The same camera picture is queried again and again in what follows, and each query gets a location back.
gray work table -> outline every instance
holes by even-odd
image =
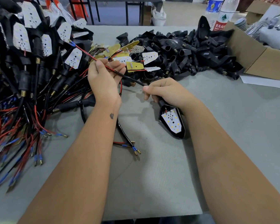
[[[129,39],[146,30],[166,34],[193,27],[89,26],[94,42],[112,45],[128,32]],[[214,71],[200,72],[180,83],[198,97],[280,192],[280,89],[243,84]],[[190,140],[177,140],[158,123],[159,110],[144,101],[142,87],[124,87],[119,120],[142,152],[113,147],[104,220],[201,214],[207,210]],[[80,112],[54,114],[46,127],[68,134],[44,144],[44,165],[33,160],[15,189],[0,187],[0,221],[16,222],[83,126]],[[116,131],[115,140],[121,141]]]

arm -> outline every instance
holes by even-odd
[[[161,96],[186,116],[202,189],[217,224],[280,223],[280,194],[200,100],[173,79],[153,82],[144,91],[145,99]]]
[[[101,65],[96,68],[93,62],[88,72],[96,105],[19,224],[101,223],[121,98],[117,91],[119,76],[113,79],[104,65],[98,63]],[[124,64],[117,61],[109,66],[125,72]]]

white paper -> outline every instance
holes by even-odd
[[[265,20],[266,18],[269,18],[270,20],[271,18],[279,14],[280,14],[280,6],[271,5],[259,21]]]
[[[254,85],[260,85],[260,86],[270,86],[270,87],[276,87],[280,88],[280,80],[275,79],[267,79],[255,75],[248,75],[244,74],[240,76],[243,83],[246,84],[254,84]]]

forearm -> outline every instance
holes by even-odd
[[[280,223],[280,194],[197,99],[184,111],[199,177],[218,224]]]
[[[117,115],[117,107],[93,108],[19,223],[101,222]]]

hand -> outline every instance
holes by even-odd
[[[188,105],[191,104],[191,100],[196,99],[189,91],[172,78],[154,81],[149,86],[144,86],[143,90],[145,93],[145,100],[148,100],[149,96],[152,95],[153,100],[158,102],[157,95],[162,97],[168,104],[178,107],[182,111],[188,108]]]
[[[89,65],[88,81],[96,98],[96,104],[121,105],[121,98],[118,94],[117,86],[121,80],[121,76],[114,72],[108,71],[105,64],[110,68],[124,74],[126,71],[125,64],[119,61],[108,63],[107,59],[98,59]]]

